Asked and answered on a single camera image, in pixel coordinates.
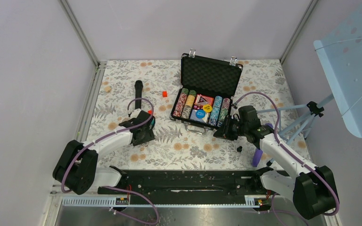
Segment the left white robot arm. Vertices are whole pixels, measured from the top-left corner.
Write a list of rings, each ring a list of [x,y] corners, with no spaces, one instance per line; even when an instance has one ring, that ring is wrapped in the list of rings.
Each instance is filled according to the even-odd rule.
[[[154,140],[154,125],[153,115],[137,109],[128,121],[103,137],[85,142],[69,141],[52,172],[53,178],[62,184],[64,193],[81,195],[91,187],[99,186],[109,186],[115,193],[123,193],[127,181],[119,170],[99,168],[98,162],[121,147]]]

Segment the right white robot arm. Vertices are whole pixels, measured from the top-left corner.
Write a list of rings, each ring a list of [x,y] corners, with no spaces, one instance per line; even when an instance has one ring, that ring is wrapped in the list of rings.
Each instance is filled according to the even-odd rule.
[[[305,219],[320,214],[332,215],[339,210],[339,198],[333,172],[327,166],[318,167],[292,150],[276,133],[274,127],[261,124],[256,109],[243,106],[236,118],[226,116],[214,137],[237,140],[245,137],[256,148],[273,157],[287,176],[266,168],[252,180],[254,192],[263,194],[271,190],[293,202],[297,212]]]

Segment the blue small blind button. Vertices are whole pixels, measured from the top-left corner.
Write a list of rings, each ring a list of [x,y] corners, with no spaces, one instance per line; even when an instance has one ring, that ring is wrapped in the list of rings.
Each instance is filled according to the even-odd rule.
[[[202,110],[202,109],[199,109],[199,110],[196,111],[195,116],[198,119],[203,119],[206,116],[206,112],[204,110]]]

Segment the black poker case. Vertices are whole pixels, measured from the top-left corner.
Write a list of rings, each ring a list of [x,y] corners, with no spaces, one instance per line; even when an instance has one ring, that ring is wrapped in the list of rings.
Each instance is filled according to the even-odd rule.
[[[198,56],[193,48],[188,53],[183,53],[181,56],[181,89],[179,89],[176,96],[170,119],[183,123],[185,127],[191,125],[204,128],[205,131],[218,129],[219,127],[216,124],[210,125],[208,122],[198,122],[175,115],[176,105],[182,89],[194,90],[197,94],[209,97],[220,96],[230,99],[230,106],[227,108],[227,114],[229,115],[233,103],[232,98],[236,94],[243,68],[244,66],[238,63],[236,57],[224,61]]]

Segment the yellow big blind button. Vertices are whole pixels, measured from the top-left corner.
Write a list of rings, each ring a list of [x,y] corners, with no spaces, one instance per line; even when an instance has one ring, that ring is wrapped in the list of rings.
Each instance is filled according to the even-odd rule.
[[[213,110],[213,107],[212,107],[211,105],[209,105],[209,104],[206,104],[206,105],[204,105],[204,106],[202,107],[202,109],[203,109],[204,112],[206,112],[206,113],[211,113],[212,110]]]

